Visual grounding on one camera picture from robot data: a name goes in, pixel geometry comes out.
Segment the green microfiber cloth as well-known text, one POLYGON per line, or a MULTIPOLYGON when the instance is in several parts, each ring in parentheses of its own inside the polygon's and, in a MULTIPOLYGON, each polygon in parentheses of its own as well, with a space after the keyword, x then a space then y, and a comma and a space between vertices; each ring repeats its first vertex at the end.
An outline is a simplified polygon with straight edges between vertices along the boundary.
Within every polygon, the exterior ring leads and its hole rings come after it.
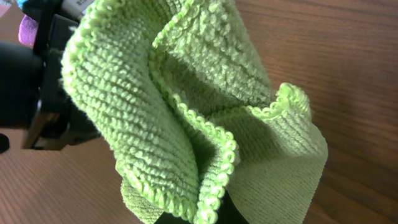
POLYGON ((272 89, 233 1, 95 1, 62 81, 144 223, 215 223, 225 194, 249 223, 304 221, 327 144, 307 95, 272 89))

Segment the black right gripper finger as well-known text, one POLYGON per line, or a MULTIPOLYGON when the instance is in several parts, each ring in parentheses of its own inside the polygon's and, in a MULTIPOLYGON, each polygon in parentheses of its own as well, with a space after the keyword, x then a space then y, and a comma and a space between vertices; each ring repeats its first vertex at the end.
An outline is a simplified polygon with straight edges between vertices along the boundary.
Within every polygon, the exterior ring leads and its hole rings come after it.
MULTIPOLYGON (((163 213, 155 224, 190 224, 188 221, 176 218, 172 214, 163 213)), ((218 210, 218 221, 216 224, 249 224, 235 207, 228 192, 225 192, 220 209, 218 210)))

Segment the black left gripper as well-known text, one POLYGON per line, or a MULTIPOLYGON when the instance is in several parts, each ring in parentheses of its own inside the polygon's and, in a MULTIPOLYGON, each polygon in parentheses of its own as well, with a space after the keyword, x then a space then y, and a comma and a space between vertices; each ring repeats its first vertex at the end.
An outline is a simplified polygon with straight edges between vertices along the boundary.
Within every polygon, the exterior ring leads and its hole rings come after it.
POLYGON ((60 83, 60 59, 79 23, 61 13, 62 1, 24 3, 39 24, 32 48, 1 42, 1 127, 23 129, 23 149, 60 151, 100 136, 60 83))

